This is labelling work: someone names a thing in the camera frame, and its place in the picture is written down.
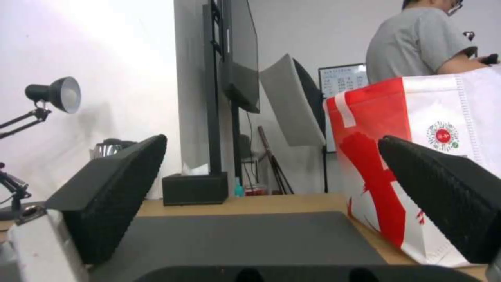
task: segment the lamp arm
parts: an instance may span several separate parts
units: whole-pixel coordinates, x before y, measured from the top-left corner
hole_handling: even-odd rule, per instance
[[[3,139],[5,137],[11,136],[11,135],[14,135],[14,134],[18,133],[19,131],[25,130],[25,129],[30,128],[30,127],[32,127],[34,125],[37,125],[37,124],[39,124],[41,122],[44,122],[47,119],[47,116],[49,116],[50,113],[51,113],[51,111],[48,110],[48,109],[38,108],[37,107],[36,109],[30,111],[27,114],[24,114],[24,115],[22,115],[20,117],[14,118],[13,120],[7,121],[6,123],[0,124],[0,129],[1,129],[1,128],[7,127],[9,125],[18,123],[18,122],[20,122],[22,120],[25,120],[25,119],[27,119],[29,117],[32,117],[32,116],[34,116],[34,117],[37,118],[37,120],[32,121],[30,123],[27,123],[27,124],[25,124],[23,126],[20,126],[20,127],[14,129],[14,130],[11,130],[11,131],[8,131],[8,132],[0,132],[0,139]]]
[[[7,126],[10,126],[10,125],[12,125],[12,124],[14,124],[14,123],[18,123],[18,122],[20,122],[21,120],[27,119],[27,118],[29,118],[29,117],[31,117],[31,116],[34,116],[34,115],[35,115],[35,110],[32,110],[32,111],[30,111],[30,112],[29,112],[29,113],[27,113],[27,114],[23,114],[23,115],[22,115],[22,116],[20,116],[20,117],[16,117],[16,118],[14,118],[14,119],[12,119],[12,120],[7,121],[6,123],[2,123],[2,124],[0,124],[0,129],[5,128],[5,127],[7,127]]]

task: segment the whiteboard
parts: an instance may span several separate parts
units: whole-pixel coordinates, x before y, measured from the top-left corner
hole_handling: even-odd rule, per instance
[[[320,90],[326,98],[333,97],[341,92],[365,87],[369,84],[365,64],[320,68],[318,74]],[[334,153],[336,152],[336,144],[332,135],[328,113],[325,114],[325,118],[327,152]]]

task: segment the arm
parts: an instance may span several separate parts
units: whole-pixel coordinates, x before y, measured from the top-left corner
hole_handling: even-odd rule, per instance
[[[421,59],[435,74],[462,73],[486,67],[469,59],[477,47],[438,9],[431,9],[419,19],[417,36]]]
[[[470,60],[465,53],[459,53],[438,68],[437,74],[463,73],[485,67],[487,65],[476,60]]]

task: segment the cable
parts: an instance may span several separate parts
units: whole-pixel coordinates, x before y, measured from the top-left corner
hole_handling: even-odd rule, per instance
[[[247,119],[249,120],[249,126],[250,126],[250,172],[254,175],[254,179],[256,179],[256,175],[254,174],[254,171],[252,169],[252,166],[254,164],[253,156],[252,156],[252,141],[253,141],[253,134],[252,134],[252,123],[251,123],[251,117],[249,116],[249,112],[247,113]],[[249,171],[247,170],[247,165],[245,163],[243,164],[243,168],[245,169],[245,174],[247,174],[247,178],[249,180],[249,185],[250,185],[250,190],[254,192],[254,186],[252,185],[252,180],[251,176],[249,175]]]
[[[5,204],[6,202],[8,202],[10,199],[12,199],[13,196],[10,196],[8,197],[7,199],[3,200],[2,202],[0,202],[0,205],[3,205]]]
[[[258,182],[258,179],[257,179],[256,174],[254,173],[254,170],[252,167],[252,164],[254,163],[254,157],[252,154],[253,128],[252,128],[252,122],[251,122],[251,117],[249,116],[249,112],[247,112],[247,120],[249,121],[249,127],[250,127],[250,163],[251,163],[250,172],[254,176],[254,179],[256,180],[256,182]]]

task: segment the glasses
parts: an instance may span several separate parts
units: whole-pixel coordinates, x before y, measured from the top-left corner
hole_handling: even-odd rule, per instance
[[[449,17],[452,17],[462,7],[463,7],[463,0],[456,0],[454,1],[454,7],[450,9],[447,14],[449,15]]]

